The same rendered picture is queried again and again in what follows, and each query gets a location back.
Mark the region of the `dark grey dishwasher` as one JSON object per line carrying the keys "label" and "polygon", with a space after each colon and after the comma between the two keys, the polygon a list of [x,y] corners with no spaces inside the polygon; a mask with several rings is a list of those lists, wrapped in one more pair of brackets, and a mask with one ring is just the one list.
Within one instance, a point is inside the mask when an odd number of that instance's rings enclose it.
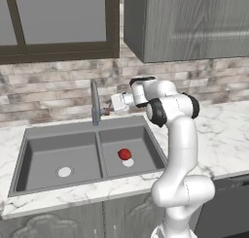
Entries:
{"label": "dark grey dishwasher", "polygon": [[249,238],[249,174],[214,182],[216,193],[198,218],[197,238]]}

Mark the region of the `dark framed window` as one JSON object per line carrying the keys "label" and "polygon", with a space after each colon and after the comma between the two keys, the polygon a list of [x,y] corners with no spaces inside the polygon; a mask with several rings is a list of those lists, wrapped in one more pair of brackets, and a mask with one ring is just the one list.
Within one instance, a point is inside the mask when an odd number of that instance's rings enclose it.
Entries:
{"label": "dark framed window", "polygon": [[120,52],[120,0],[0,0],[0,65]]}

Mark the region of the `grey wall cupboard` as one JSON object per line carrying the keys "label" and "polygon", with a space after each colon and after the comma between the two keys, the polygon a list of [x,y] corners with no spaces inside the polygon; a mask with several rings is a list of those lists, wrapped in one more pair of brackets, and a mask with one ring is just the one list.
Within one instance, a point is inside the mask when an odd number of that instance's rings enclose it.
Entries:
{"label": "grey wall cupboard", "polygon": [[144,63],[249,56],[249,0],[124,0],[124,42]]}

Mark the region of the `grey carved cupboard door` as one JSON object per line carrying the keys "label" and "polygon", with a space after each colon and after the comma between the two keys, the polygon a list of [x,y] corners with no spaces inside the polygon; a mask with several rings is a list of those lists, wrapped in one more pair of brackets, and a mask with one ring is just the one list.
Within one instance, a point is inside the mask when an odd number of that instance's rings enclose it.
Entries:
{"label": "grey carved cupboard door", "polygon": [[150,193],[144,193],[104,202],[106,238],[151,238],[161,223],[163,208],[158,207]]}
{"label": "grey carved cupboard door", "polygon": [[88,204],[0,221],[0,238],[104,238],[102,205]]}

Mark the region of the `grey sink faucet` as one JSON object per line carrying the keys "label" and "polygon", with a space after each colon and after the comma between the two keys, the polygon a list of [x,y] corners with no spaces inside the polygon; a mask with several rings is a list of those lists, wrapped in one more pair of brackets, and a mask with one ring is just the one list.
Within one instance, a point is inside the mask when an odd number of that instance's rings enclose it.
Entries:
{"label": "grey sink faucet", "polygon": [[91,118],[92,124],[98,125],[102,116],[109,116],[110,110],[108,108],[101,108],[97,84],[95,80],[90,81],[90,93],[91,93]]}

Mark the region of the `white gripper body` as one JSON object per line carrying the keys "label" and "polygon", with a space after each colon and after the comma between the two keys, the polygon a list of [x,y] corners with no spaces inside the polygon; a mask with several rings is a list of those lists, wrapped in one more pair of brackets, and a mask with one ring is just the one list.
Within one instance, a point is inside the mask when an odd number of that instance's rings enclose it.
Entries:
{"label": "white gripper body", "polygon": [[117,93],[111,96],[114,112],[116,114],[122,114],[129,110],[128,105],[125,103],[124,96],[121,93]]}

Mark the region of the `grey double sink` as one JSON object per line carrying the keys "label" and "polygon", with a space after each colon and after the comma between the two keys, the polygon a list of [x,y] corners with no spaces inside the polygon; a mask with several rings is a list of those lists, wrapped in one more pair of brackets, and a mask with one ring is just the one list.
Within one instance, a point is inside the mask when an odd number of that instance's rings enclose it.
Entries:
{"label": "grey double sink", "polygon": [[[123,165],[120,149],[131,151],[131,167]],[[9,194],[105,182],[165,166],[166,157],[142,116],[32,127],[24,131]],[[71,175],[60,178],[61,167],[70,167]]]}

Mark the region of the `red onion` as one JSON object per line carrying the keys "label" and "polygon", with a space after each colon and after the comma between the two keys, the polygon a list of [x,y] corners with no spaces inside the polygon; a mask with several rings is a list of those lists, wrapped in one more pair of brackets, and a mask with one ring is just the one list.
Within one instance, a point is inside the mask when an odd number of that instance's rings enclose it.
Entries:
{"label": "red onion", "polygon": [[131,159],[131,151],[129,149],[120,149],[118,156],[121,160],[129,160]]}

